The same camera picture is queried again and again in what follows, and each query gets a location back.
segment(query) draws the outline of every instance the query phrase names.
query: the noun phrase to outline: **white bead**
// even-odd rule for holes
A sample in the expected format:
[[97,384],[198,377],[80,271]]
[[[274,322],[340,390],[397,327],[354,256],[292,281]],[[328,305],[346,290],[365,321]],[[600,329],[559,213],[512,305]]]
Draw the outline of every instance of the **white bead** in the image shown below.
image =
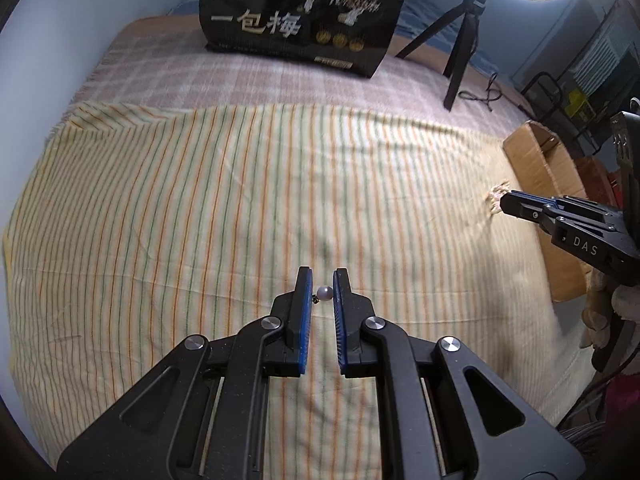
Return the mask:
[[316,296],[320,301],[331,301],[334,298],[334,290],[330,286],[320,286]]

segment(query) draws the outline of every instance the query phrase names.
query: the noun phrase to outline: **black bag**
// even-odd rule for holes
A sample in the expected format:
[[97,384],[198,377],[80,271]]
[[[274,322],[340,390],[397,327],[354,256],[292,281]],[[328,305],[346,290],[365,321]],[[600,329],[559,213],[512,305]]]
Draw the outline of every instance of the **black bag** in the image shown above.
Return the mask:
[[200,0],[208,48],[323,63],[371,77],[403,0]]

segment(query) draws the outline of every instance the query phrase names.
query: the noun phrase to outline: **striped bedsheet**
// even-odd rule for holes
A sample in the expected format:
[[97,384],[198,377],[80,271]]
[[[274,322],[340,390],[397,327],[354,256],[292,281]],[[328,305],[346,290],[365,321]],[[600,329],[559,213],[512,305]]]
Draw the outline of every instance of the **striped bedsheet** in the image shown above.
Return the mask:
[[[491,215],[500,141],[331,105],[197,110],[82,102],[4,232],[12,373],[56,463],[190,333],[268,313],[296,269],[347,267],[411,335],[455,334],[548,420],[591,378],[561,330],[532,224]],[[344,380],[332,305],[307,374],[273,380],[266,478],[380,477],[374,384]]]

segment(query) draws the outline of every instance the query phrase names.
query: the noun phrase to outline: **wall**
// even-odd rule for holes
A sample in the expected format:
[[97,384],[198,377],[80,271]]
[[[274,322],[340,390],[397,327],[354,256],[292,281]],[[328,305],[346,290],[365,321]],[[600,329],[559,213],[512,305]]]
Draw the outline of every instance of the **wall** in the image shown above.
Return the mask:
[[[21,0],[0,32],[0,228],[44,140],[118,31],[182,0]],[[0,395],[33,442],[9,374],[6,282],[0,278]]]
[[[448,10],[462,0],[431,1]],[[488,0],[480,19],[480,47],[502,76],[516,75],[572,1]]]
[[[431,0],[442,10],[450,9],[462,0]],[[568,57],[581,49],[598,26],[614,0],[488,0],[480,21],[480,47],[491,61],[518,86],[524,86],[531,73],[544,65],[540,59]],[[593,8],[594,16],[587,13]],[[553,38],[561,30],[571,44]]]

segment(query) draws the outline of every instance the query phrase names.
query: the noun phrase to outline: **plaid blanket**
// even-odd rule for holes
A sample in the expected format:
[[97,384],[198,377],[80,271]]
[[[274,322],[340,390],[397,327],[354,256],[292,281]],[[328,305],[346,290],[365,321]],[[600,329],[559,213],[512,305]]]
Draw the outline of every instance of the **plaid blanket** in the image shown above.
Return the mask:
[[[169,108],[327,104],[398,114],[501,138],[527,120],[505,98],[492,103],[493,112],[482,103],[461,98],[447,112],[442,101],[449,81],[423,65],[391,56],[385,57],[372,79],[365,79],[316,64],[207,52],[205,44],[197,16],[134,22],[114,40],[73,104],[85,100]],[[484,87],[468,82],[462,89],[480,96],[486,93]]]

